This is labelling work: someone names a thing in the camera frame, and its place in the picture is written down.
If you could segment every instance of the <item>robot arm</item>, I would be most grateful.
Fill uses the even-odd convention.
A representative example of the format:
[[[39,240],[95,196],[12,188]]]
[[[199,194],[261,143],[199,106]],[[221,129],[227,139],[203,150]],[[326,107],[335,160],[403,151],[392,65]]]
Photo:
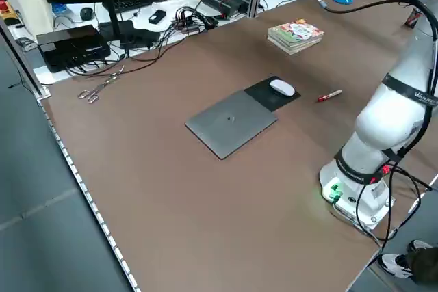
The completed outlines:
[[[438,16],[438,0],[426,0],[426,5]],[[423,98],[432,105],[437,102],[433,96],[438,96],[438,92],[428,94],[433,78],[430,73],[436,66],[437,50],[432,35],[430,23],[423,16],[399,60],[357,117],[352,137],[320,172],[324,198],[333,202],[333,190],[342,191],[336,206],[354,221],[360,196],[358,216],[370,229],[386,216],[393,200],[389,200],[389,189],[383,179],[372,184],[367,179],[388,160],[388,150],[396,154],[419,133],[426,113]],[[390,88],[391,82],[405,86],[418,99],[407,97],[401,89]]]

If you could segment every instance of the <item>laptop lid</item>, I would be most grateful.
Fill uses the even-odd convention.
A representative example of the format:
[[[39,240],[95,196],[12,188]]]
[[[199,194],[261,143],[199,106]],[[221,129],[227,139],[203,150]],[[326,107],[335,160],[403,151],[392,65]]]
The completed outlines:
[[[241,90],[196,114],[185,125],[224,159],[275,121],[273,113]]]

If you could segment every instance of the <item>black mouse pad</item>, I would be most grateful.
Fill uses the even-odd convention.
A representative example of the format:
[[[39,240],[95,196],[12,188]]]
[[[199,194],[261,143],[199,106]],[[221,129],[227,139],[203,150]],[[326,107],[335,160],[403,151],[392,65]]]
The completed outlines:
[[[280,107],[283,107],[292,101],[295,101],[301,96],[300,93],[298,93],[297,91],[295,91],[295,95],[293,95],[292,97],[284,96],[275,91],[269,85],[269,83],[275,79],[280,78],[276,76],[269,77],[266,80],[260,81],[259,83],[256,83],[255,85],[252,85],[251,87],[245,89],[245,92],[248,95],[253,97],[257,102],[262,104],[271,112],[278,110]]]

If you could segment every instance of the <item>red marker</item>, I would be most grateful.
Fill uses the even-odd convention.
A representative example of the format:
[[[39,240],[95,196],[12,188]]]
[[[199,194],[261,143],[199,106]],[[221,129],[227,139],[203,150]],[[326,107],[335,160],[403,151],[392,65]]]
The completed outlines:
[[[320,98],[317,99],[318,102],[324,102],[327,99],[330,99],[332,97],[335,97],[337,95],[342,94],[342,90],[336,90],[335,92],[331,92],[330,94],[326,95],[326,96],[321,96]]]

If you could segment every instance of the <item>table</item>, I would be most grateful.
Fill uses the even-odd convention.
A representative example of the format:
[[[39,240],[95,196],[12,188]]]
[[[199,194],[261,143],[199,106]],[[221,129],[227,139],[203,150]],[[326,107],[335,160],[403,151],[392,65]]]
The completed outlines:
[[[402,27],[409,11],[394,4],[336,16],[300,0],[185,40],[156,65],[123,76],[93,106],[77,94],[102,78],[50,87],[43,105],[143,291],[348,287],[376,246],[333,217],[318,172],[350,137],[411,35]],[[295,18],[326,35],[288,56],[266,35]],[[302,96],[224,161],[184,127],[270,75]],[[336,89],[343,95],[315,102]],[[426,181],[438,170],[429,160],[438,155],[436,132],[434,124],[402,163]],[[415,199],[401,181],[394,181],[394,224]]]
[[[122,15],[118,14],[118,17],[120,18],[120,20],[131,19],[133,21],[134,27],[136,29],[148,29],[150,31],[165,31],[167,29],[167,27],[169,26],[171,19],[173,17],[175,17],[175,12],[177,11],[178,8],[185,6],[185,5],[192,6],[194,8],[194,7],[196,7],[196,5],[198,5],[199,1],[200,0],[172,0],[172,1],[165,1],[163,3],[154,3],[153,5],[147,6],[145,8],[141,8],[140,11],[139,10],[132,10],[132,11],[125,12]],[[293,1],[293,0],[262,0],[261,3],[263,5],[267,5],[268,8],[273,8],[273,7],[277,6],[278,4],[288,3],[290,1]],[[86,22],[81,21],[80,11],[84,7],[90,7],[94,10],[96,17],[93,20],[86,21]],[[58,19],[56,19],[56,22],[55,22],[55,26],[58,29],[67,29],[67,28],[71,28],[71,27],[78,27],[78,26],[89,25],[89,24],[93,25],[94,27],[98,27],[99,26],[98,22],[109,22],[110,21],[110,16],[108,14],[108,11],[102,6],[101,3],[70,4],[70,5],[68,5],[68,9],[69,9],[69,11],[63,15],[69,17],[69,19],[71,19],[73,22],[76,22],[76,23],[71,23],[67,18],[59,17]],[[148,19],[157,9],[165,10],[167,13],[167,16],[162,22],[160,22],[160,24],[152,25],[148,22]],[[201,13],[203,13],[204,15],[208,15],[208,16],[214,16],[214,15],[219,14],[219,12],[217,12],[213,8],[207,6],[203,3],[199,5],[198,10]],[[232,18],[229,21],[220,21],[220,25],[225,25],[225,24],[231,23],[231,22],[236,21],[236,20],[243,18],[243,17],[244,17],[244,15],[239,15],[235,18]],[[26,34],[26,31],[24,29],[17,30],[17,29],[12,28],[12,35],[16,36],[17,38],[21,37],[21,36],[29,37]],[[181,40],[184,37],[185,37],[185,35],[177,33],[169,39],[169,43],[176,42],[178,40]],[[120,54],[123,53],[123,50],[119,48],[119,46],[120,46],[119,42],[113,42],[112,44],[113,44],[112,45],[112,53],[109,57],[107,57],[107,59],[115,60],[118,58],[118,56]],[[136,55],[136,54],[143,53],[145,51],[147,51],[147,49],[140,49],[138,51],[130,51],[130,54]],[[94,67],[89,66],[86,68],[91,70]],[[37,78],[40,80],[40,82],[44,83],[44,84],[52,84],[52,83],[55,83],[55,82],[58,82],[58,81],[61,81],[64,79],[68,79],[71,76],[71,74],[69,74],[66,71],[51,73],[47,69],[46,66],[36,68],[35,73],[36,73]]]

